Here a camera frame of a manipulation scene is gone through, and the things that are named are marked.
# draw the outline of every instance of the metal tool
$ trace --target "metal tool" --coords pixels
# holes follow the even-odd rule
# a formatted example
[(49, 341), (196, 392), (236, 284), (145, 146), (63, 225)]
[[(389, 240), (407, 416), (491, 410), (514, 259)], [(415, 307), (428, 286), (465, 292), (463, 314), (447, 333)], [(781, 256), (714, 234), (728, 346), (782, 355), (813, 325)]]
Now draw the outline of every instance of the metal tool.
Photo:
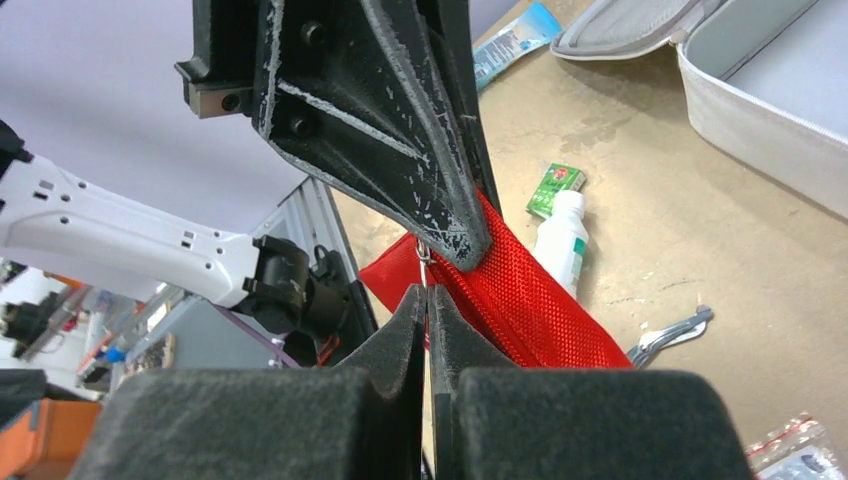
[(627, 358), (636, 368), (645, 368), (663, 348), (671, 347), (700, 337), (707, 330), (707, 322), (712, 320), (713, 310), (706, 305), (698, 305), (695, 315), (675, 323), (662, 330), (647, 332), (633, 348), (627, 352)]

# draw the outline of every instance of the screw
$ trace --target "screw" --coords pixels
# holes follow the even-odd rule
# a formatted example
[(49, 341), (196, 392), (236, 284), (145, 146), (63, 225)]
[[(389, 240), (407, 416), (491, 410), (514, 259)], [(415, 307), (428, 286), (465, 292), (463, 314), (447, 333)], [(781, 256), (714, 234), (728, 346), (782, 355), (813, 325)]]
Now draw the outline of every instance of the screw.
[(312, 133), (312, 126), (309, 124), (309, 120), (303, 117), (294, 117), (289, 122), (289, 128), (293, 134), (295, 134), (298, 138), (306, 138)]
[(235, 93), (231, 93), (221, 100), (221, 108), (225, 112), (232, 112), (239, 107), (239, 104), (241, 104), (241, 99)]
[(327, 40), (327, 29), (324, 25), (312, 20), (300, 29), (300, 38), (310, 47), (320, 47)]

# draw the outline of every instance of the gray foam pad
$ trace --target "gray foam pad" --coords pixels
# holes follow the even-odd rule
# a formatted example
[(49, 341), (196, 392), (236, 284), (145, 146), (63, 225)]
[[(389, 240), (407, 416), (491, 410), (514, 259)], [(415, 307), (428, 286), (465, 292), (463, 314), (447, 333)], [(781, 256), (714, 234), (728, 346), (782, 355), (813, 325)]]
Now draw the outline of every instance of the gray foam pad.
[(724, 405), (695, 375), (469, 369), (457, 411), (467, 480), (752, 478)]
[(518, 368), (462, 318), (444, 286), (430, 289), (430, 385), (433, 395), (433, 430), (436, 474), (457, 478), (462, 452), (459, 420), (454, 401), (460, 373), (471, 367)]
[[(417, 368), (421, 369), (423, 382), (426, 302), (427, 294), (424, 287), (410, 286), (389, 323), (339, 362), (336, 368), (362, 368), (368, 371), (369, 378), (375, 387), (384, 392), (400, 390), (408, 377), (407, 373), (416, 374), (414, 369)], [(420, 347), (419, 351), (413, 351), (416, 346)], [(402, 364), (386, 361), (399, 358), (413, 361), (404, 361)]]
[(360, 426), (339, 419), (366, 408), (368, 388), (355, 369), (143, 373), (106, 406), (70, 479), (347, 478)]

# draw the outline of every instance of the blue tube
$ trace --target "blue tube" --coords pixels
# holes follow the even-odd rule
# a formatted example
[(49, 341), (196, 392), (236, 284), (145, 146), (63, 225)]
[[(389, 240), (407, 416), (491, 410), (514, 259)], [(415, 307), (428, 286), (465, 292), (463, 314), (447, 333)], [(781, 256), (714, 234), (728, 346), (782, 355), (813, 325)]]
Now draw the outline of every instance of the blue tube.
[(477, 91), (524, 55), (553, 41), (562, 31), (559, 22), (542, 4), (533, 3), (494, 37), (474, 50)]

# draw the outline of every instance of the table surface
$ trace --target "table surface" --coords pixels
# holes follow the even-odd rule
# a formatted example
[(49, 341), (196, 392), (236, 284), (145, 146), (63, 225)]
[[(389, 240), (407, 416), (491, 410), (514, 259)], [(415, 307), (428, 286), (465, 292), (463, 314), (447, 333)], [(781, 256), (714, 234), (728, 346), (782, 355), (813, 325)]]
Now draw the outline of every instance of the table surface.
[[(566, 25), (591, 2), (542, 3)], [(662, 328), (707, 304), (716, 316), (706, 334), (663, 351), (650, 368), (709, 380), (745, 444), (809, 411), (848, 451), (839, 300), (848, 226), (700, 138), (676, 61), (672, 48), (583, 64), (539, 51), (487, 87), (481, 115), (506, 223), (532, 246), (540, 221), (524, 206), (546, 168), (584, 170), (591, 241), (578, 300), (619, 345), (632, 346), (643, 324)], [(360, 266), (403, 233), (336, 198)]]

